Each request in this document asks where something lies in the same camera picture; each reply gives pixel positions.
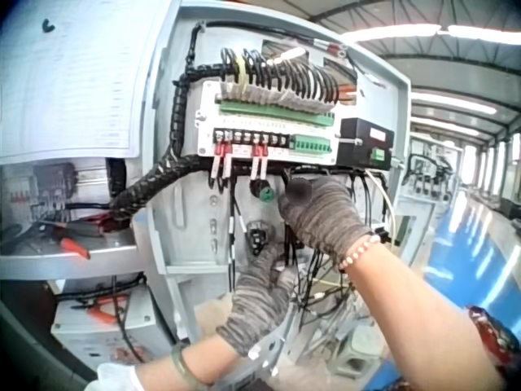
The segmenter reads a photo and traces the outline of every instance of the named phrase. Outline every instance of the control panel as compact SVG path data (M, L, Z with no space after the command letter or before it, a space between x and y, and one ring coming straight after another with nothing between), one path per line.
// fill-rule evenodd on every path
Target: control panel
M334 165L340 121L327 113L221 99L221 83L205 81L196 113L198 154L232 159Z

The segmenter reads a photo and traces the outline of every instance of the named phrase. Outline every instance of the hand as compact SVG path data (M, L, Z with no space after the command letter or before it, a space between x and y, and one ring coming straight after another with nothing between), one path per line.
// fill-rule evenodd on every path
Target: hand
M272 270L283 254L282 244L270 244L262 250L239 277L231 314L225 325L217 328L217 334L241 356L246 356L254 344L280 326L286 317L296 269L286 268L280 274Z
M370 234L358 215L343 183L331 177L310 181L311 200L307 204L278 199L278 210L296 236L307 246L328 254L338 265L351 246Z

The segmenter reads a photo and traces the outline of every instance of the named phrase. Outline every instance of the screw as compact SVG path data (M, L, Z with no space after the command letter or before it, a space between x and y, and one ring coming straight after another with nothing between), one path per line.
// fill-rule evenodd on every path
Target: screw
M197 112L195 114L195 119L199 121L206 121L206 116L202 112Z

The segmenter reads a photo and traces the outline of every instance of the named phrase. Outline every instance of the pliers handle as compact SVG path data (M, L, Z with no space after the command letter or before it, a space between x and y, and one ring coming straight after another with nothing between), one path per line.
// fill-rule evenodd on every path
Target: pliers handle
M117 295L116 301L117 303L121 303L123 301L127 301L129 297L127 295ZM117 324L117 317L113 314L109 314L101 309L102 305L111 304L114 301L112 296L100 297L95 299L91 303L88 301L82 302L80 305L73 305L71 310L87 310L87 314L95 317L97 320L106 323L106 324ZM117 306L118 314L122 314L125 312L123 307Z

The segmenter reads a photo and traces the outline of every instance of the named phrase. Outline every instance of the metal bracket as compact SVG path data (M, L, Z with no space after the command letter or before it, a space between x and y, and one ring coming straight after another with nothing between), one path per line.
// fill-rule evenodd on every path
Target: metal bracket
M355 144L357 146L360 146L364 144L364 140L362 140L361 138L339 138L339 143Z

